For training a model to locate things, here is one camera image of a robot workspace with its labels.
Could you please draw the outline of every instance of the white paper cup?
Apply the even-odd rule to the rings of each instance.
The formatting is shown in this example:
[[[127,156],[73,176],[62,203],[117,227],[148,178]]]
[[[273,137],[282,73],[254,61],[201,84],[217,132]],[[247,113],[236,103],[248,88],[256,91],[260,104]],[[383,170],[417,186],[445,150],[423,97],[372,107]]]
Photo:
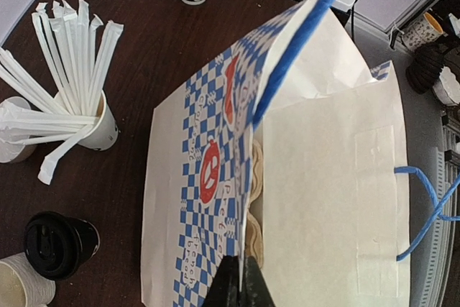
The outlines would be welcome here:
[[[56,283],[40,276],[25,253],[0,260],[0,306],[46,307],[56,294]]]
[[[63,104],[59,93],[56,94],[55,100]],[[107,98],[104,92],[101,94],[96,116],[100,117],[98,123],[78,144],[96,151],[108,150],[118,139],[119,130],[114,115],[107,104]]]
[[[30,109],[30,104],[25,98],[14,96],[5,101],[12,102],[15,106]],[[28,139],[30,136],[16,136],[12,138],[7,132],[1,131],[0,138],[4,140]],[[0,142],[0,163],[18,163],[26,160],[35,151],[37,145],[18,145]]]
[[[444,33],[441,25],[429,13],[417,18],[402,36],[402,43],[414,52],[427,43],[435,42]]]

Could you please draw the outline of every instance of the blue and white checkered pattern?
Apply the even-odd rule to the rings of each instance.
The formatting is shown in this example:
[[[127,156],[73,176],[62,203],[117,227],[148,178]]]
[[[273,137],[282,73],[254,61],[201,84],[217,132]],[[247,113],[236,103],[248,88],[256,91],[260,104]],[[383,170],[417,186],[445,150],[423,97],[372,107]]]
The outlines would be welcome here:
[[[390,73],[392,67],[392,61],[387,61],[386,63],[383,63],[381,65],[378,65],[375,68],[371,69],[371,74],[372,77],[377,79],[378,81],[383,81],[384,79],[387,79],[388,73]]]
[[[181,191],[183,233],[178,244],[183,255],[176,259],[180,280],[173,284],[177,293],[174,306],[201,306],[221,258],[244,251],[242,225],[252,180],[252,117],[259,78],[273,41],[300,6],[250,32],[185,84],[188,115],[183,130],[187,139],[182,151],[188,157],[183,164],[187,184]],[[225,71],[235,59],[231,93],[234,124],[230,125],[224,116]],[[200,195],[201,166],[210,142],[218,143],[220,152],[219,187],[213,200],[204,204]]]

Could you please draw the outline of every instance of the blue checkered paper bag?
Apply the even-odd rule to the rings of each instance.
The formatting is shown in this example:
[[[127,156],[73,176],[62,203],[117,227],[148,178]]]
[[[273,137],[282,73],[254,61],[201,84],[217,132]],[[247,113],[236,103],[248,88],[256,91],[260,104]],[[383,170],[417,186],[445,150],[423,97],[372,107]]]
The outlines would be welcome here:
[[[332,1],[307,0],[271,19],[155,109],[142,232],[146,306],[202,306],[223,256],[244,258],[253,132],[270,107],[376,81],[328,10]],[[323,47],[334,37],[347,38]],[[345,51],[351,61],[341,58]],[[327,75],[304,71],[315,61],[322,67],[313,72]],[[337,66],[351,75],[337,78]]]

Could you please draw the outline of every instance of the table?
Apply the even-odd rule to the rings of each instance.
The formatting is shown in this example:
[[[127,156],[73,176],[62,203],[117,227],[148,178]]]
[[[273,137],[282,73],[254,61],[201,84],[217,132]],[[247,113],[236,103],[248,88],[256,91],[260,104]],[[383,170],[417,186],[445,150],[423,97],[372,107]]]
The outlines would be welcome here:
[[[53,0],[37,0],[4,48],[54,93],[30,18],[38,1]],[[78,6],[78,0],[66,1]],[[58,283],[51,306],[142,306],[142,199],[153,109],[210,59],[293,2],[208,0],[193,7],[180,0],[86,1],[105,22],[125,24],[105,87],[120,137],[107,152],[72,149],[51,186],[37,174],[57,145],[41,145],[26,162],[0,166],[0,257],[22,251],[24,227],[39,211],[87,219],[101,233],[101,249],[71,279]],[[1,81],[0,99],[13,95]]]

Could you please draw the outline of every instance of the bundle of straws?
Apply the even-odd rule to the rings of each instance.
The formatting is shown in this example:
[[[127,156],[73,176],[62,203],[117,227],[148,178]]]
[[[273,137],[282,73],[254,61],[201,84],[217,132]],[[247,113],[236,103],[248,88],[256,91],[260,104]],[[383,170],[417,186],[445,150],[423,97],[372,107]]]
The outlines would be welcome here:
[[[55,97],[46,92],[9,51],[0,48],[0,78],[40,110],[5,103],[0,109],[0,131],[8,132],[10,138],[31,137],[13,139],[10,144],[65,141],[56,149],[58,155],[53,152],[43,162],[39,178],[48,184],[58,160],[98,122],[102,90],[123,32],[123,25],[109,21],[96,54],[96,31],[104,24],[96,15],[90,21],[87,2],[79,0],[77,12],[66,1],[62,5],[54,1],[52,13],[54,18],[49,18],[46,3],[40,3],[32,14],[32,22],[57,86]]]

